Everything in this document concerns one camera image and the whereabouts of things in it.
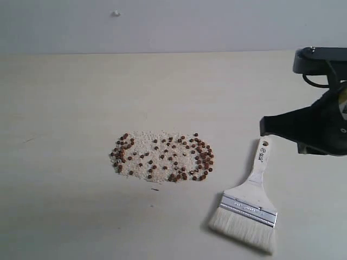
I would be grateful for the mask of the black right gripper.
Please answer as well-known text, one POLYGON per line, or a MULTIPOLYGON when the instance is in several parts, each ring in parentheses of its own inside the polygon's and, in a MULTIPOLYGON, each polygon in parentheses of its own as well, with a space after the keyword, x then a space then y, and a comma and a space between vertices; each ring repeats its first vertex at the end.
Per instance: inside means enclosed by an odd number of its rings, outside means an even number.
POLYGON ((276 135, 296 142, 299 154, 346 155, 346 80, 340 81, 333 75, 302 78, 327 91, 310 107, 264 116, 260 120, 260 135, 276 135))

